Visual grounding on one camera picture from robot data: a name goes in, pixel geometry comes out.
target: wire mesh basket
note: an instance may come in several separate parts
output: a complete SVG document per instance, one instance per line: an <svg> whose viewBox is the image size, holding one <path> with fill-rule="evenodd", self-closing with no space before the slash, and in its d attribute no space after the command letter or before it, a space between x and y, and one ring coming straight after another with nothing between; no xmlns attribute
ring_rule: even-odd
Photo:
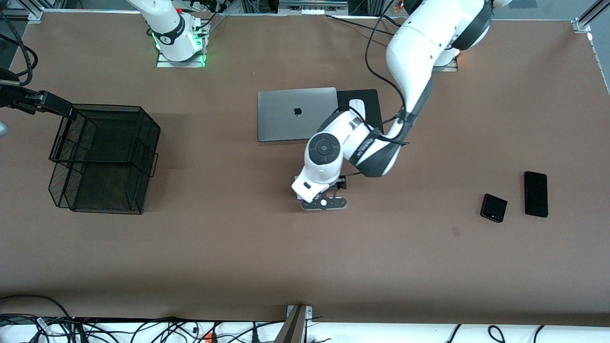
<svg viewBox="0 0 610 343"><path fill-rule="evenodd" d="M135 106L73 105L63 118L49 159L49 192L75 212L142 214L154 176L161 128Z"/></svg>

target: metal bracket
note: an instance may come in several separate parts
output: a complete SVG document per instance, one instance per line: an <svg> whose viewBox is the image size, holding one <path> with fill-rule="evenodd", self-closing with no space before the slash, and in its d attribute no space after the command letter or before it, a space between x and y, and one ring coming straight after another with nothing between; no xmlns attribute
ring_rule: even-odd
<svg viewBox="0 0 610 343"><path fill-rule="evenodd" d="M202 68L206 66L206 53L202 50L186 61L175 62L168 60L159 51L157 55L157 68Z"/></svg>
<svg viewBox="0 0 610 343"><path fill-rule="evenodd" d="M333 192L332 197L328 197L326 192ZM317 197L310 203L301 200L301 209L305 211L320 211L327 209L345 209L347 207L347 199L337 196L337 185L335 184L328 190L318 194Z"/></svg>
<svg viewBox="0 0 610 343"><path fill-rule="evenodd" d="M311 306L288 306L287 314L288 318L273 343L303 343L306 321L313 315Z"/></svg>
<svg viewBox="0 0 610 343"><path fill-rule="evenodd" d="M572 24L572 27L574 28L574 33L586 34L586 33L591 32L591 27L589 27L589 25L587 25L585 27L580 27L578 18L576 18L574 20L570 20L570 23Z"/></svg>
<svg viewBox="0 0 610 343"><path fill-rule="evenodd" d="M290 317L290 313L292 310L298 305L289 305L286 309L286 318ZM314 318L314 309L311 306L305 306L305 319L313 319Z"/></svg>

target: black cable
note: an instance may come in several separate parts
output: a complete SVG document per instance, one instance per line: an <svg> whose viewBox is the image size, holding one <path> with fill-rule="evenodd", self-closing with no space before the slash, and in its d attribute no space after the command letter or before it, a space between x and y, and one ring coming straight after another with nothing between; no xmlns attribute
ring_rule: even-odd
<svg viewBox="0 0 610 343"><path fill-rule="evenodd" d="M456 333L458 333L459 327L461 327L461 326L462 326L462 324L457 324L456 327L453 328L453 332L451 332L451 336L447 340L447 343L453 342L453 339L456 337Z"/></svg>
<svg viewBox="0 0 610 343"><path fill-rule="evenodd" d="M243 335L245 335L245 334L249 333L250 331L254 330L255 328L257 328L257 329L258 329L258 328L266 327L267 325L271 325L271 324L277 324L277 323L283 323L283 322L284 322L284 320L276 320L275 322L267 322L267 323L263 323L263 324L258 324L258 325L256 325L254 328L248 329L248 330L246 330L246 331L244 331L244 332L242 332L242 333L238 334L237 336L235 336L235 338L233 338L233 339L229 340L229 342L227 342L227 343L231 343L231 342L233 342L233 341L238 340L238 339L239 339L239 337L242 337Z"/></svg>
<svg viewBox="0 0 610 343"><path fill-rule="evenodd" d="M375 14L374 16L381 16L382 13L380 11L381 11L381 9L383 9L384 1L385 0L377 0L377 2L375 3L375 8L373 9L373 10L375 10L373 13L377 13L377 14Z"/></svg>
<svg viewBox="0 0 610 343"><path fill-rule="evenodd" d="M386 6L386 10L387 11L390 6L392 5L392 3L390 2L387 6ZM398 93L398 95L400 95L400 99L403 101L403 107L406 108L405 106L405 102L404 102L404 97L403 97L403 93L400 91L400 89L398 89L398 86L396 86L392 81L384 78L383 76L379 75L378 73L376 73L373 69L371 69L371 66L368 64L368 49L371 46L371 42L373 41L373 36L375 35L375 31L377 31L377 27L379 26L379 24L381 23L381 20L383 19L383 16L380 16L379 19L377 19L377 23L375 24L375 27L373 28L373 32L371 32L371 36L368 38L368 42L367 42L367 48L364 51L364 62L367 65L368 70L375 76L377 76L378 78L382 79L383 81L386 81L389 85L392 86L392 88L394 88L396 90L396 92Z"/></svg>
<svg viewBox="0 0 610 343"><path fill-rule="evenodd" d="M167 329L165 329L165 330L161 331L161 333L160 333L160 334L158 334L157 336L155 336L155 338L153 338L153 339L152 339L151 343L154 343L154 341L158 340L159 338L163 338L163 335L164 335L164 334L165 334L165 333L166 333L166 332L167 332L167 331L168 331L168 330L169 330L171 327L173 327L173 326L175 326L175 325L176 325L176 324L172 324L172 325L170 325L170 323L167 323L167 324L168 324L168 325L167 325Z"/></svg>
<svg viewBox="0 0 610 343"><path fill-rule="evenodd" d="M206 4L205 2L200 2L200 4L202 4L203 6L206 6L207 9L210 11L210 13L216 12L215 10L213 11L212 8L210 7L210 5Z"/></svg>
<svg viewBox="0 0 610 343"><path fill-rule="evenodd" d="M148 330L148 329L153 328L153 327L155 327L155 326L157 326L157 325L160 325L160 324L162 324L162 323L161 323L161 322L159 322L159 323L154 323L154 324L152 324L152 325L151 325L151 326L149 326L149 327L146 327L146 328L141 328L141 329L139 329L139 330L136 330L136 331L131 331L131 332L129 332L129 331L116 331L116 330L108 331L108 330L102 329L102 328L100 328L100 327L97 327L97 326L94 326L94 325L92 325L92 324L88 324L88 323L85 323L84 325L87 325L87 326L90 326L90 327L92 327L92 328L95 328L95 329L96 329L96 330L89 330L89 331L87 331L87 333L103 333L103 334L122 333L122 334L137 334L137 333L138 333L138 332L140 332L140 331Z"/></svg>
<svg viewBox="0 0 610 343"><path fill-rule="evenodd" d="M210 330L208 330L203 336L201 336L199 338L199 340L197 341L197 343L201 343L207 335L211 334L212 332L215 332L216 327L219 326L220 324L222 324L222 322L214 322L214 324L212 325L212 328Z"/></svg>
<svg viewBox="0 0 610 343"><path fill-rule="evenodd" d="M17 46L19 45L19 43L16 40L8 38L8 37L6 37L3 34L0 34L0 38L6 40L8 42L13 43L14 45L17 45ZM36 66L38 65L38 55L36 55L36 52L34 52L34 50L28 48L27 45L24 45L24 46L26 47L26 50L28 50L32 54L32 57L34 58L34 63L32 63L32 71L33 71L34 68L36 68ZM22 72L20 72L20 73L15 74L15 75L22 76L22 75L25 75L25 74L27 74L27 69L22 71Z"/></svg>
<svg viewBox="0 0 610 343"><path fill-rule="evenodd" d="M307 328L305 328L305 337L307 337ZM256 328L256 322L252 322L252 343L260 343L259 330Z"/></svg>
<svg viewBox="0 0 610 343"><path fill-rule="evenodd" d="M365 28L365 29L373 30L373 28L372 28L372 27L370 27L370 26L366 26L366 25L362 25L362 24L354 23L353 21L349 21L349 20L345 20L345 19L337 18L336 16L332 16L332 15L328 15L328 14L326 14L326 16L327 16L328 18L332 18L332 19L335 19L335 20L338 20L338 21L342 21L343 23L348 23L348 24L352 24L352 25L359 26L359 27L363 27L363 28ZM393 33L391 33L391 32L387 32L387 31L383 31L383 30L377 30L377 32L381 32L382 34L391 35L391 36L393 36L393 35L394 35L394 34L393 34Z"/></svg>
<svg viewBox="0 0 610 343"><path fill-rule="evenodd" d="M236 338L234 334L221 334L220 336L216 336L216 338L225 338L225 337L232 337L232 338L236 339L237 342L239 342L239 343L246 343L246 342L242 341L241 339Z"/></svg>
<svg viewBox="0 0 610 343"><path fill-rule="evenodd" d="M189 330L182 328L182 326L180 326L178 329L180 329L180 331L186 333L187 336L190 336L192 339L198 339L197 334L193 335L193 333L191 333Z"/></svg>
<svg viewBox="0 0 610 343"><path fill-rule="evenodd" d="M143 328L143 327L144 327L146 324L148 324L148 323L150 323L150 322L144 322L144 323L142 323L142 324L141 324L141 325L140 325L140 326L139 326L137 329L135 329L135 331L134 331L134 335L133 335L133 336L131 336L131 339L129 340L129 343L134 343L135 335L136 335L136 334L138 334L138 332L140 332L140 330L142 330L142 328Z"/></svg>
<svg viewBox="0 0 610 343"><path fill-rule="evenodd" d="M23 314L8 314L8 315L7 315L7 314L5 314L5 315L1 315L0 317L4 317L4 316L7 316L7 317L9 317L9 318L11 318L11 319L12 319L12 318L21 318L22 320L20 320L19 322L22 322L22 321L25 321L25 320L28 320L28 321L32 322L32 323L33 323L33 324L36 326L36 329L37 329L36 335L35 335L35 336L34 336L32 339L34 339L36 336L38 336L38 337L40 337L40 336L44 336L44 337L45 337L45 339L46 339L46 341L47 341L47 343L50 343L49 338L62 338L62 337L64 337L64 338L68 338L68 341L70 341L70 338L72 338L72 337L73 337L73 333L72 333L71 331L68 331L68 330L67 330L67 329L66 329L66 328L65 328L65 327L64 327L64 326L63 326L63 325L60 323L60 321L61 321L62 319L56 319L56 318L45 318L46 320L48 320L48 321L49 321L50 325L53 325L53 323L51 323L51 322L55 321L55 322L56 322L55 324L58 324L58 326L59 326L59 327L62 329L62 331L64 332L64 334L49 334L49 333L47 333L47 332L46 332L46 328L42 327L42 326L39 324L39 322L36 320L37 318L40 318L40 317L35 317L35 316L29 315L29 314L28 314L28 315L26 315L26 316L25 316L25 315L23 315ZM43 319L43 321L44 321L45 325L46 325L46 326L49 326L49 324L48 324L48 323L45 321L45 319ZM13 320L10 320L10 319L3 319L3 320L8 321L8 322L11 322L11 323L15 323Z"/></svg>
<svg viewBox="0 0 610 343"><path fill-rule="evenodd" d="M390 23L392 23L396 27L401 27L401 24L398 24L394 19L390 18L387 15L383 15L384 19L387 19Z"/></svg>
<svg viewBox="0 0 610 343"><path fill-rule="evenodd" d="M188 343L188 339L183 334L176 332L176 330L178 330L178 328L182 327L185 323L174 323L174 324L172 324L172 326L175 326L175 328L173 328L172 330L170 330L170 325L169 324L170 323L168 323L167 330L165 330L166 336L163 337L163 333L161 334L161 341L160 341L160 343L166 343L167 339L170 337L170 335L174 334L174 333L182 336L182 338L184 338L184 341L186 343Z"/></svg>
<svg viewBox="0 0 610 343"><path fill-rule="evenodd" d="M87 326L89 326L89 327L92 327L92 328L96 329L96 330L89 330L89 331L87 331L87 332L85 333L85 335L87 335L87 334L93 334L93 333L103 333L103 334L105 334L106 336L108 336L108 337L112 338L112 340L113 340L113 341L115 341L115 343L120 343L120 342L119 342L119 341L118 341L118 340L117 340L117 339L116 339L114 336L112 336L112 332L109 332L109 331L107 331L107 330L105 330L105 329L103 329L103 328L97 327L97 326L95 326L96 324L89 324L89 323L88 323L88 324L85 324L85 325L87 325Z"/></svg>
<svg viewBox="0 0 610 343"><path fill-rule="evenodd" d="M88 335L88 337L89 337L89 336L91 336L91 337L93 337L93 338L95 338L95 339L99 339L100 341L104 341L104 343L110 343L109 341L107 341L107 340L103 339L102 337L95 336L94 334Z"/></svg>
<svg viewBox="0 0 610 343"><path fill-rule="evenodd" d="M500 339L497 339L493 334L492 334L492 329L496 329L498 330L498 332L500 333ZM487 334L489 334L489 337L491 337L491 339L493 339L494 341L498 342L498 343L506 343L506 340L504 340L504 334L502 333L502 330L500 330L500 328L498 328L495 325L489 325L489 327L487 328Z"/></svg>
<svg viewBox="0 0 610 343"><path fill-rule="evenodd" d="M28 69L30 69L30 72L28 73L28 76L31 75L31 68L32 68L32 66L29 65ZM15 294L15 295L9 295L7 297L2 297L2 298L0 298L0 301L6 300L6 299L11 299L11 298L39 298L39 299L48 300L48 301L52 302L54 305L56 305L63 312L63 314L66 316L66 318L70 318L70 315L68 314L68 311L66 311L66 309L62 306L62 304L60 304L57 300L55 300L55 299L53 299L51 297L47 297L45 295L38 295L38 294ZM76 341L76 329L72 327L72 324L68 324L68 328L70 328L70 332L72 334L71 335L72 341L74 343L77 343L77 341ZM82 332L82 327L81 327L80 336L81 336L81 341L82 342L87 342L87 338L84 336L84 334Z"/></svg>
<svg viewBox="0 0 610 343"><path fill-rule="evenodd" d="M206 23L205 23L205 24L203 24L203 25L201 25L201 26L197 26L197 27L195 27L195 31L197 31L197 30L201 30L202 28L206 27L206 26L207 26L209 23L211 23L211 22L212 22L212 19L214 19L214 17L215 17L217 14L218 14L218 12L214 12L214 13L212 14L212 16L210 17L210 19L208 19L208 20L206 21Z"/></svg>
<svg viewBox="0 0 610 343"><path fill-rule="evenodd" d="M542 330L542 328L543 328L543 327L544 327L544 325L539 326L539 327L536 329L536 332L534 332L534 340L533 340L533 343L536 343L536 339L538 338L538 334L540 333L540 330Z"/></svg>
<svg viewBox="0 0 610 343"><path fill-rule="evenodd" d="M26 46L23 44L23 41L21 40L21 36L19 35L19 33L17 33L17 30L13 26L13 23L10 22L10 20L6 17L6 15L4 15L3 12L0 12L0 16L2 17L2 19L4 20L6 25L9 27L10 31L13 33L13 36L15 36L15 40L17 40L18 45L21 48L21 52L23 53L23 58L26 60L27 78L25 81L19 82L19 85L23 87L25 85L28 85L30 82L32 82L33 72L32 72L32 64L30 63L30 57L28 56Z"/></svg>

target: brown table surface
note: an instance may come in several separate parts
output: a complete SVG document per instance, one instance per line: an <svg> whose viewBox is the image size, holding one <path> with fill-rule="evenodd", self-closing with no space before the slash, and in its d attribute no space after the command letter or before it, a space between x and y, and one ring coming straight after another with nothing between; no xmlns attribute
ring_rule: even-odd
<svg viewBox="0 0 610 343"><path fill-rule="evenodd" d="M610 97L568 22L494 22L459 72L434 74L393 170L350 178L348 208L327 212L290 189L305 142L257 141L257 93L376 88L390 117L399 99L364 65L367 31L229 17L205 68L164 69L145 30L99 13L28 26L29 87L144 107L159 164L143 215L55 208L60 118L3 109L0 293L50 295L74 316L263 320L308 303L326 320L610 325ZM389 37L376 40L370 62L388 76ZM548 175L549 218L524 214L527 170ZM479 216L485 193L508 200L504 223Z"/></svg>

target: mouse pad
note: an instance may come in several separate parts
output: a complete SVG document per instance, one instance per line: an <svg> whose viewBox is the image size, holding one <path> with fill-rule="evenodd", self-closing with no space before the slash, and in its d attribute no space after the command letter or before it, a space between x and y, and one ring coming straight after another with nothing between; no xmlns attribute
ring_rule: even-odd
<svg viewBox="0 0 610 343"><path fill-rule="evenodd" d="M339 106L349 106L350 100L352 99L360 99L364 101L367 124L374 128L381 125L381 109L379 108L379 96L377 95L377 89L337 91L337 103ZM381 130L381 133L385 133L383 126L381 126L379 129Z"/></svg>

